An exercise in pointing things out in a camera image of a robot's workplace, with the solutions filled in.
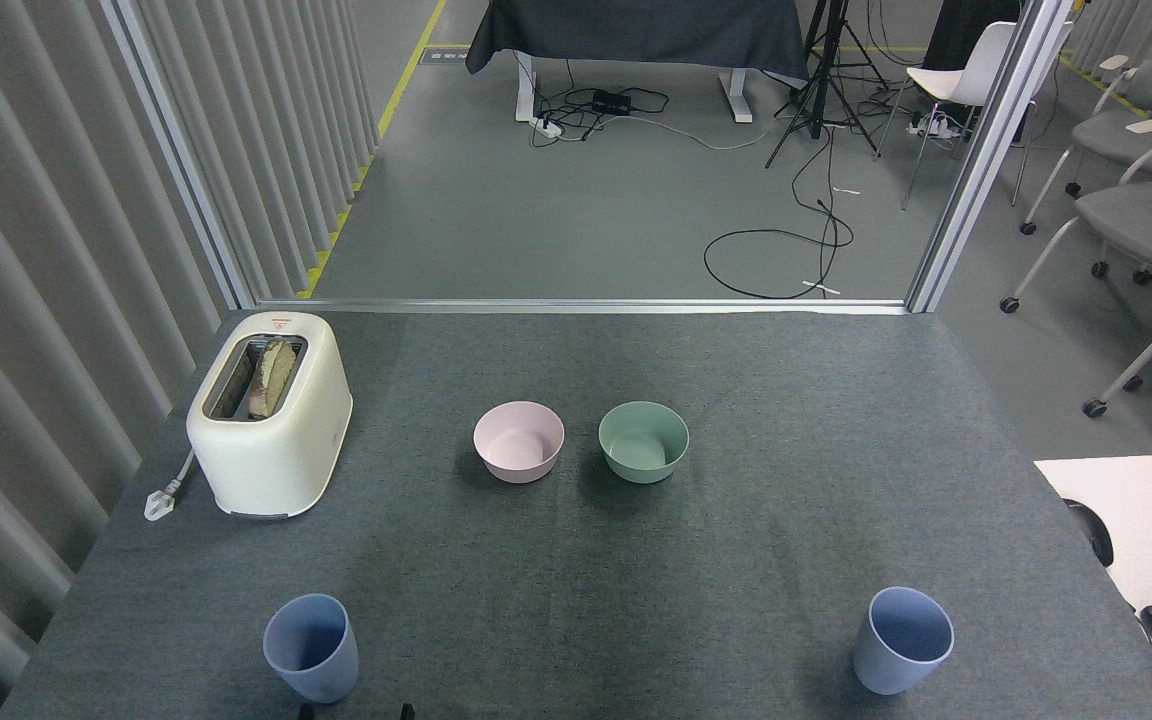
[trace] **cup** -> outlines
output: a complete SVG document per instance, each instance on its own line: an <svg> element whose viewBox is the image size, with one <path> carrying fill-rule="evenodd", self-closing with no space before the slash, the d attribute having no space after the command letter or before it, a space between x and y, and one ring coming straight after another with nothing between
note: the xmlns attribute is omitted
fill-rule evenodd
<svg viewBox="0 0 1152 720"><path fill-rule="evenodd" d="M538 402L495 406L473 427L473 449L491 473L507 483L539 480L558 462L563 422Z"/></svg>
<svg viewBox="0 0 1152 720"><path fill-rule="evenodd" d="M687 424L666 406L637 400L613 407L598 424L598 444L614 473L630 483L669 477L687 452Z"/></svg>
<svg viewBox="0 0 1152 720"><path fill-rule="evenodd" d="M877 694L902 694L954 650L954 626L937 601L912 588L885 588L869 601L851 652L856 679Z"/></svg>
<svg viewBox="0 0 1152 720"><path fill-rule="evenodd" d="M329 705L358 682L358 644L344 606L321 593L302 594L265 626L265 661L309 702Z"/></svg>

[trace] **bowl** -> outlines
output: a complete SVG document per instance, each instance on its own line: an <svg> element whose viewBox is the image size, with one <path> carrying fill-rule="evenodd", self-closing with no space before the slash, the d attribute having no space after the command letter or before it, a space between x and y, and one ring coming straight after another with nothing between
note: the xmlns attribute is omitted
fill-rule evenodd
<svg viewBox="0 0 1152 720"><path fill-rule="evenodd" d="M687 452L687 424L657 402L637 400L613 407L598 424L598 444L613 473L630 483L669 477Z"/></svg>
<svg viewBox="0 0 1152 720"><path fill-rule="evenodd" d="M539 480L563 447L563 422L538 402L495 406L473 427L473 449L491 473L507 483Z"/></svg>

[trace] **white toaster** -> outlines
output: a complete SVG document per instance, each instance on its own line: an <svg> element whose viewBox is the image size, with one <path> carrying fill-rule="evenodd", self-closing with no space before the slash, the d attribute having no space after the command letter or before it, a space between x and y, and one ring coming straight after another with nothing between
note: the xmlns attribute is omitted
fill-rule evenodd
<svg viewBox="0 0 1152 720"><path fill-rule="evenodd" d="M296 350L283 395L265 419L250 415L265 344ZM238 324L189 406L185 432L215 505L230 515L289 518L328 487L353 410L332 328L317 314L259 313Z"/></svg>

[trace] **blue cup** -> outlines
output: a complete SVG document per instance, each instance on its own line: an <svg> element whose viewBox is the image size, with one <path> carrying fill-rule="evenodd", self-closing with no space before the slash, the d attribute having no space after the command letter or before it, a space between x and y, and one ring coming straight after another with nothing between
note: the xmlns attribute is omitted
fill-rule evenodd
<svg viewBox="0 0 1152 720"><path fill-rule="evenodd" d="M877 694L902 694L954 650L954 626L937 601L912 588L885 588L869 601L851 667Z"/></svg>
<svg viewBox="0 0 1152 720"><path fill-rule="evenodd" d="M338 702L358 682L358 644L344 606L321 593L280 607L265 626L265 661L309 702Z"/></svg>

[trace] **gray tablecloth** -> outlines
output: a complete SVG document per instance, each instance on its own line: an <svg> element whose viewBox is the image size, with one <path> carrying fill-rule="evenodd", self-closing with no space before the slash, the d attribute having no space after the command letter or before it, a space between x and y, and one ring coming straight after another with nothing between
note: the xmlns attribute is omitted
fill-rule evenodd
<svg viewBox="0 0 1152 720"><path fill-rule="evenodd" d="M328 592L362 672L320 717L1152 719L1132 614L933 316L325 316L355 411L319 505L230 518L196 475L147 523L177 410L0 717L294 717L262 629ZM517 397L567 427L530 486L471 444ZM655 486L596 441L636 397L691 430ZM957 638L884 698L849 647L892 584Z"/></svg>
<svg viewBox="0 0 1152 720"><path fill-rule="evenodd" d="M478 73L499 50L756 68L806 78L793 0L492 0L468 51L468 70Z"/></svg>

